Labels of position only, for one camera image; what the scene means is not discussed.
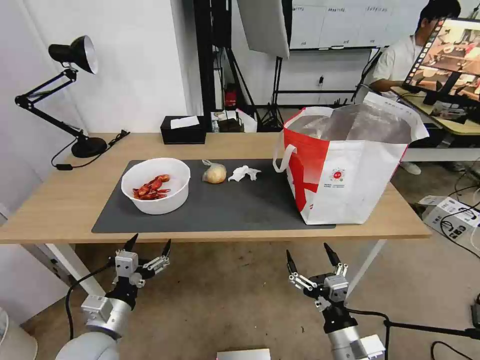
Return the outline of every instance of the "gray desk mat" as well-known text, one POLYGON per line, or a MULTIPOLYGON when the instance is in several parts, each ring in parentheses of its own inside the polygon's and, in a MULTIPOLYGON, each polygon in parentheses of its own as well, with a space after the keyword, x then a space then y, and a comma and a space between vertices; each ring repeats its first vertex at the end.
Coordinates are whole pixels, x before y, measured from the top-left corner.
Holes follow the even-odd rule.
MULTIPOLYGON (((126 197, 121 178, 92 228, 92 233, 178 233, 332 229, 335 225, 306 225, 295 205, 284 173, 276 173, 271 159, 211 160, 225 165, 230 176, 243 165, 261 170, 256 181, 210 184, 202 181, 208 168, 201 160, 184 160, 190 167, 188 198, 177 210, 148 215, 126 197)), ((123 173, 141 160, 130 161, 123 173)))

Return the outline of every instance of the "red crayfish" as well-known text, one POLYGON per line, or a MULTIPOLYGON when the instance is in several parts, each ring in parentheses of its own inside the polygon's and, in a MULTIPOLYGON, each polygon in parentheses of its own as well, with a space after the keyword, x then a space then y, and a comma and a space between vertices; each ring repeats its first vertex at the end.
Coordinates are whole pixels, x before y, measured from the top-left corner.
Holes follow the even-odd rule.
POLYGON ((170 189, 160 189, 163 183, 170 180, 170 175, 158 175, 152 181, 143 184, 140 188, 133 189, 133 197, 140 200, 157 200, 166 198, 170 189))

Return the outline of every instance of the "white shirt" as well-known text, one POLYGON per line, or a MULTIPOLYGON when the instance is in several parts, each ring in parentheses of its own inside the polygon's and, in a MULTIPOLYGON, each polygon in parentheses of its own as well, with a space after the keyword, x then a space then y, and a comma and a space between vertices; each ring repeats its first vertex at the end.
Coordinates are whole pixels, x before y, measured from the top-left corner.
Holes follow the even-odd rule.
MULTIPOLYGON (((383 52, 374 69, 370 70, 366 76, 364 83, 370 85, 380 79, 405 80, 421 51, 422 47, 415 44, 415 36, 413 35, 397 41, 383 52)), ((359 92, 360 102, 363 101, 366 94, 367 91, 364 94, 359 92)), ((383 92, 382 95, 396 97, 391 91, 383 92)))

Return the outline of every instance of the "desk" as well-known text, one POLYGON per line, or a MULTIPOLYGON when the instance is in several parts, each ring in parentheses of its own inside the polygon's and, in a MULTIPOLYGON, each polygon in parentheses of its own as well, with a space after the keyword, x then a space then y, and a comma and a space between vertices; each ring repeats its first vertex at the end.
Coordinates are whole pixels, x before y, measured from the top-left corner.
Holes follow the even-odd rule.
POLYGON ((480 148, 449 148, 448 146, 453 140, 453 135, 457 136, 479 136, 480 124, 467 120, 465 124, 445 120, 437 116, 431 116, 433 111, 432 105, 425 105, 424 99, 426 94, 421 91, 412 96, 408 90, 401 87, 392 87, 392 92, 401 97, 401 102, 412 109, 415 109, 422 118, 427 118, 430 122, 436 124, 439 128, 445 129, 448 135, 442 144, 435 148, 409 148, 402 160, 408 162, 425 162, 425 161, 475 161, 480 158, 480 148))
MULTIPOLYGON (((113 139, 114 134, 92 134, 113 139)), ((73 171, 55 171, 8 222, 0 227, 0 244, 46 244, 76 279, 89 273, 69 244, 124 243, 133 234, 92 233, 91 229, 130 160, 158 157, 177 159, 271 159, 278 133, 208 133, 204 145, 164 145, 159 134, 131 134, 92 164, 73 171)), ((72 156, 67 163, 85 160, 72 156)), ((351 280, 353 289, 378 254, 385 239, 425 239, 430 231, 389 184, 370 219, 363 225, 333 229, 270 231, 207 231, 142 233, 139 243, 289 241, 313 238, 373 240, 351 280)), ((89 294, 105 292, 94 278, 81 283, 89 294)))

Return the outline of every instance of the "person's arm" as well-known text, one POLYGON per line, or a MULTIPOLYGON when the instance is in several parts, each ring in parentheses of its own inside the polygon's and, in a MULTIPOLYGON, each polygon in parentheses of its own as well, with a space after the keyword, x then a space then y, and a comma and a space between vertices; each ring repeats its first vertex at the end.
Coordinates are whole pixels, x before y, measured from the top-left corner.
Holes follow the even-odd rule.
POLYGON ((386 93, 390 91, 391 87, 401 86, 403 81, 388 80, 392 75, 395 62, 395 54, 390 49, 387 49, 378 59, 372 73, 372 82, 369 87, 378 92, 386 93))
POLYGON ((393 87, 401 87, 403 81, 391 81, 387 79, 380 79, 372 82, 369 87, 370 89, 376 91, 377 93, 386 93, 391 90, 393 87))

